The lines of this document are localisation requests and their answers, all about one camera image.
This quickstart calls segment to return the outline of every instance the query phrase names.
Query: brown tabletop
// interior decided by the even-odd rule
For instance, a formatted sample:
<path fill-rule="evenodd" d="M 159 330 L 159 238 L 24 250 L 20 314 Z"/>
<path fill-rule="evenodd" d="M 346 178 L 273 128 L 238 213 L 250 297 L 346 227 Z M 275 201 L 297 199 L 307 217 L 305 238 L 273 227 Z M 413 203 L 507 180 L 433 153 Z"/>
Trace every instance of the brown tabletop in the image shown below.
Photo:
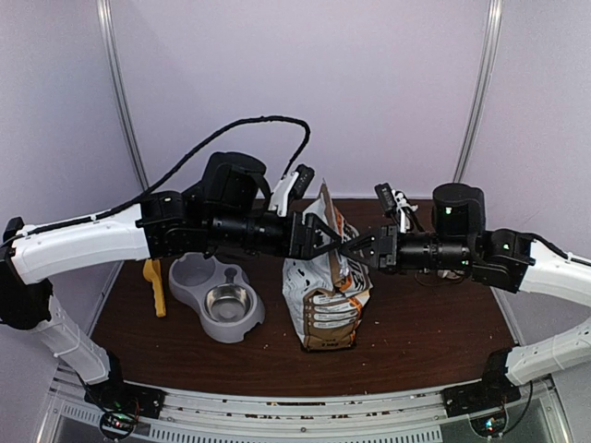
<path fill-rule="evenodd" d="M 419 218 L 428 225 L 430 202 L 421 205 Z M 376 200 L 337 200 L 336 206 L 360 231 L 384 223 Z M 171 262 L 163 262 L 166 291 Z M 197 314 L 168 291 L 167 316 L 157 318 L 143 263 L 132 262 L 123 267 L 93 339 L 121 359 L 129 380 L 264 396 L 378 393 L 472 380 L 480 377 L 492 351 L 513 345 L 489 288 L 471 281 L 427 287 L 416 282 L 414 273 L 373 272 L 356 347 L 305 353 L 283 300 L 283 260 L 236 263 L 267 312 L 264 324 L 243 342 L 221 344 L 208 337 Z"/>

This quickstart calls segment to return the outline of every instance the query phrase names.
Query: yellow scoop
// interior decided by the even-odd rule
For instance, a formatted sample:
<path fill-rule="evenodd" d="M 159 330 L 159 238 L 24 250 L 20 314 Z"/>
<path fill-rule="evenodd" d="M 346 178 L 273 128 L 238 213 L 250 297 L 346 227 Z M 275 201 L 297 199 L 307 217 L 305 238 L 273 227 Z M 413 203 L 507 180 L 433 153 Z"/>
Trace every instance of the yellow scoop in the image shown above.
<path fill-rule="evenodd" d="M 144 279 L 151 281 L 151 288 L 154 291 L 154 307 L 156 308 L 156 317 L 166 317 L 163 276 L 160 268 L 160 260 L 146 260 L 143 273 Z"/>

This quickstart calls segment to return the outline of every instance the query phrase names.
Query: wood grain surface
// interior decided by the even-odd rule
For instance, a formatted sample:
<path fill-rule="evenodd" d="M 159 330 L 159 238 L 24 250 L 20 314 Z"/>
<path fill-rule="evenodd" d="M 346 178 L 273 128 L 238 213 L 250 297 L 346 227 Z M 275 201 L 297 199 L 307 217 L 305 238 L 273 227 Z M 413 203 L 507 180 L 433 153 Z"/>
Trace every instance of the wood grain surface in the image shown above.
<path fill-rule="evenodd" d="M 361 231 L 385 223 L 376 200 L 336 200 L 336 206 Z M 422 202 L 424 224 L 429 212 L 430 202 Z M 283 300 L 283 260 L 277 257 L 236 262 L 260 294 L 267 316 L 243 342 L 221 344 L 203 332 L 190 307 L 168 292 L 171 262 L 163 262 L 165 318 L 155 316 L 143 263 L 128 262 L 94 331 L 93 339 L 121 359 L 128 380 L 244 395 L 378 393 L 478 378 L 492 351 L 513 345 L 489 288 L 471 281 L 425 287 L 413 273 L 373 272 L 356 347 L 305 353 Z"/>

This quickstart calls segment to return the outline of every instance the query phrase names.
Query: robotic arm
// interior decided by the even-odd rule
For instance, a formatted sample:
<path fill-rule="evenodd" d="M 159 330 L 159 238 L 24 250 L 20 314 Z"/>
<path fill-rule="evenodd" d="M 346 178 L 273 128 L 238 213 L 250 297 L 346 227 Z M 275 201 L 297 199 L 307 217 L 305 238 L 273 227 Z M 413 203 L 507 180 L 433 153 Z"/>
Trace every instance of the robotic arm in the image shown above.
<path fill-rule="evenodd" d="M 149 194 L 108 217 L 90 215 L 85 222 L 34 226 L 11 220 L 0 246 L 0 318 L 11 328 L 37 335 L 76 370 L 90 401 L 100 399 L 101 405 L 115 409 L 113 405 L 125 403 L 122 398 L 135 398 L 140 414 L 153 417 L 159 413 L 153 405 L 162 405 L 163 393 L 123 382 L 116 357 L 80 331 L 53 297 L 48 277 L 109 261 L 213 254 L 218 246 L 298 259 L 338 249 L 387 273 L 451 269 L 513 293 L 548 293 L 591 305 L 591 260 L 566 254 L 535 234 L 487 231 L 480 189 L 460 184 L 435 189 L 434 233 L 407 232 L 401 217 L 400 226 L 395 221 L 342 243 L 318 217 L 288 210 L 303 197 L 313 170 L 298 166 L 273 193 L 265 170 L 247 155 L 217 152 L 202 180 L 183 193 Z M 265 201 L 255 208 L 259 191 Z M 388 185 L 376 186 L 376 191 L 386 215 L 404 206 Z M 464 407 L 470 403 L 467 397 L 475 397 L 465 385 L 446 389 L 448 414 L 496 406 L 500 399 L 518 396 L 518 385 L 591 360 L 590 330 L 591 319 L 546 341 L 494 353 L 482 381 L 470 391 L 480 393 L 478 405 Z"/>

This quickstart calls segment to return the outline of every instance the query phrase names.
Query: pet food bag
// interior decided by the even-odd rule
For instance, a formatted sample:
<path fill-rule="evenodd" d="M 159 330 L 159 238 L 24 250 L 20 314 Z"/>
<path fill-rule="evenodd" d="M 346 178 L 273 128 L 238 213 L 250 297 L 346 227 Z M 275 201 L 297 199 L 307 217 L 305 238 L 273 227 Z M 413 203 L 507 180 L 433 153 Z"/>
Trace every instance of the pet food bag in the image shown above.
<path fill-rule="evenodd" d="M 304 214 L 309 212 L 318 215 L 344 241 L 359 235 L 332 204 L 325 183 Z M 283 296 L 304 348 L 330 351 L 351 347 L 371 286 L 368 268 L 337 251 L 311 260 L 286 259 Z"/>

